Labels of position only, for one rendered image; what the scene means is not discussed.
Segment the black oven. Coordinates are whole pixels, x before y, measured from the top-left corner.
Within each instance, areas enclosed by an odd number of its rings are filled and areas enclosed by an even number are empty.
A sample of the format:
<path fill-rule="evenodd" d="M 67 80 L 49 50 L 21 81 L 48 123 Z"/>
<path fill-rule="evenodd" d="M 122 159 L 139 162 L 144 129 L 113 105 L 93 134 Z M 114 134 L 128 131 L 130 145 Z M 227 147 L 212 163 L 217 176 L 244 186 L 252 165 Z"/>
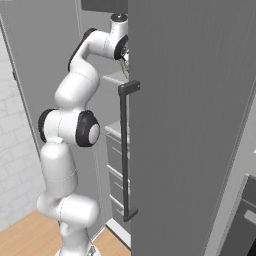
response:
<path fill-rule="evenodd" d="M 219 256 L 256 256 L 256 177 L 249 175 Z"/>

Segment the pale grey shelf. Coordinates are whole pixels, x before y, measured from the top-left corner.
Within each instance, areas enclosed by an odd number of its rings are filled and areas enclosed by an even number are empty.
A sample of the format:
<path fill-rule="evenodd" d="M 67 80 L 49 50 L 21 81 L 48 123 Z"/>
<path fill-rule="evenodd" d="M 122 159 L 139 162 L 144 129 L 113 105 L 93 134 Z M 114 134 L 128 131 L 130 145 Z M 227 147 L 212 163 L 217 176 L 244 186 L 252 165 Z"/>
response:
<path fill-rule="evenodd" d="M 116 86 L 119 86 L 119 85 L 122 85 L 122 84 L 125 84 L 125 83 L 128 82 L 128 80 L 125 79 L 125 78 L 123 78 L 123 77 L 116 77 L 116 76 L 111 76 L 111 75 L 109 75 L 109 76 L 107 76 L 107 75 L 103 76 L 103 77 L 102 77 L 102 80 L 103 80 L 103 81 L 106 81 L 106 82 L 109 82 L 109 83 L 111 83 L 111 84 L 114 84 L 114 85 L 116 85 Z"/>

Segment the grey fridge door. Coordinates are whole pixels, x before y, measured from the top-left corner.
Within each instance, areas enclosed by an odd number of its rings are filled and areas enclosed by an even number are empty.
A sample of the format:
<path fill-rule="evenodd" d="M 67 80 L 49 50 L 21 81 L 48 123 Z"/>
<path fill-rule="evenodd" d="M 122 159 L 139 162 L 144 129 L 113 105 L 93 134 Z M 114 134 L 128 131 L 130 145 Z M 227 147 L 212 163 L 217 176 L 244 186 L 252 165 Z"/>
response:
<path fill-rule="evenodd" d="M 128 0 L 132 256 L 203 256 L 253 100 L 256 0 Z"/>

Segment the dark wall cabinet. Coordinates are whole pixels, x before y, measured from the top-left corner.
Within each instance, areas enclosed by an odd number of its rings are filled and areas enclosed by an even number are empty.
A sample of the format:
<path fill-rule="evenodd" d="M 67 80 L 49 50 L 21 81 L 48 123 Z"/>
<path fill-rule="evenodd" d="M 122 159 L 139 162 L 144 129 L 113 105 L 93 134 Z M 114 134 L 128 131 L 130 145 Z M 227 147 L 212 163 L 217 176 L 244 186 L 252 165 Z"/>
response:
<path fill-rule="evenodd" d="M 81 0 L 81 6 L 86 11 L 127 13 L 128 0 Z"/>

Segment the grey drawer cabinet run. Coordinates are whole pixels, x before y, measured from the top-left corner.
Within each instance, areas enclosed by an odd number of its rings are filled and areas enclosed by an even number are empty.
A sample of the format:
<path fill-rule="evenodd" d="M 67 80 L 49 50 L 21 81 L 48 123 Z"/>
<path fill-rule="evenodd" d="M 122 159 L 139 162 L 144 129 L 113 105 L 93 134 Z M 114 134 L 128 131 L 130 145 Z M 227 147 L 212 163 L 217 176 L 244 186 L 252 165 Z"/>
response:
<path fill-rule="evenodd" d="M 131 223 L 123 221 L 123 175 L 121 152 L 121 128 L 116 121 L 105 127 L 107 145 L 108 170 L 110 180 L 110 199 L 112 205 L 112 218 L 107 222 L 107 227 L 119 240 L 131 249 Z"/>

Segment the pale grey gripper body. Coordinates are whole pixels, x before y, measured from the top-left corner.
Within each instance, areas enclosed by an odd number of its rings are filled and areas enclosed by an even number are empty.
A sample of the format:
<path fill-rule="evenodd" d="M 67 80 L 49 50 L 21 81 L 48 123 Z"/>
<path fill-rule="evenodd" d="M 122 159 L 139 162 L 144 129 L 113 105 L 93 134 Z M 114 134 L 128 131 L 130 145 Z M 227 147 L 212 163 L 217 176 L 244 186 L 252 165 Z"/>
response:
<path fill-rule="evenodd" d="M 129 78 L 129 62 L 124 57 L 121 57 L 117 60 L 117 63 L 121 66 L 124 76 Z"/>

